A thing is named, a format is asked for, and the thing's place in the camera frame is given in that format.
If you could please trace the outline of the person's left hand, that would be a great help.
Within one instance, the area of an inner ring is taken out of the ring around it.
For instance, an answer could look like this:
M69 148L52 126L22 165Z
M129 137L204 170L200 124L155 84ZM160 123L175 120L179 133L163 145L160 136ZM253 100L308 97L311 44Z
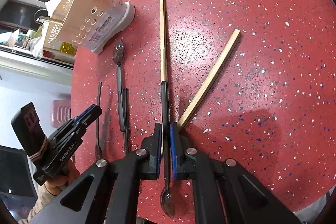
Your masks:
M72 184L79 177L80 173L72 160L67 163L67 169L69 171L67 175L56 176L44 183L46 190L50 194L57 196L62 191L61 186L64 186L66 183Z

